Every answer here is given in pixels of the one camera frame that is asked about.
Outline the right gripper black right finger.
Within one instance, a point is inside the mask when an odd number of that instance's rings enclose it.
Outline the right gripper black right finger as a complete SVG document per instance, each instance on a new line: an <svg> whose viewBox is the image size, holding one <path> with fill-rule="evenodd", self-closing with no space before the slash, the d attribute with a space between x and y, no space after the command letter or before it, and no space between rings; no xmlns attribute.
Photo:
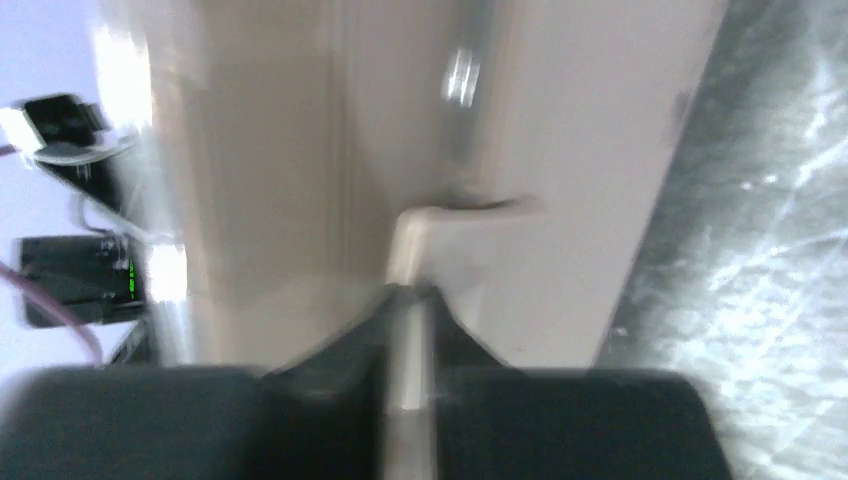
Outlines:
<svg viewBox="0 0 848 480"><path fill-rule="evenodd" d="M707 407L655 369L519 368L419 287L438 479L729 479Z"/></svg>

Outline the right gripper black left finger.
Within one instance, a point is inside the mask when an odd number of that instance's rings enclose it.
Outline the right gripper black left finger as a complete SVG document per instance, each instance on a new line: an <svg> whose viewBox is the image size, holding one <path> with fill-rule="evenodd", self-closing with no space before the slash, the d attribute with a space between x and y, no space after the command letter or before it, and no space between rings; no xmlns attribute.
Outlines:
<svg viewBox="0 0 848 480"><path fill-rule="evenodd" d="M378 479L395 286L293 366L52 368L1 400L5 479Z"/></svg>

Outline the translucent brown tool box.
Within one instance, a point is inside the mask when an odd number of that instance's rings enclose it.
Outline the translucent brown tool box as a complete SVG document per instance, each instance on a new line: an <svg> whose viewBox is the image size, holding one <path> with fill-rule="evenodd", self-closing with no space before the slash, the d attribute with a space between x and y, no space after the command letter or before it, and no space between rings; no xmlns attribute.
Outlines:
<svg viewBox="0 0 848 480"><path fill-rule="evenodd" d="M724 1L102 1L167 364L277 367L435 284L522 366L598 355Z"/></svg>

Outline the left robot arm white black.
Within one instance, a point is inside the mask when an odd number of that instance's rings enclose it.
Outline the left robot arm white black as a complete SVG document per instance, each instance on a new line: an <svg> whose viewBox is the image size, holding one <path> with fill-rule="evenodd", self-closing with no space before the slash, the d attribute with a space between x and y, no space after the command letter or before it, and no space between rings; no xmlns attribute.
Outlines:
<svg viewBox="0 0 848 480"><path fill-rule="evenodd" d="M118 185L117 167L133 140L112 133L97 104L71 93L17 100L2 108L1 127L33 170L72 191L69 216L80 230L24 238L18 267L1 267L24 299L26 322L69 329L92 364L131 357L130 341L107 354L91 327L149 310L132 239L140 206Z"/></svg>

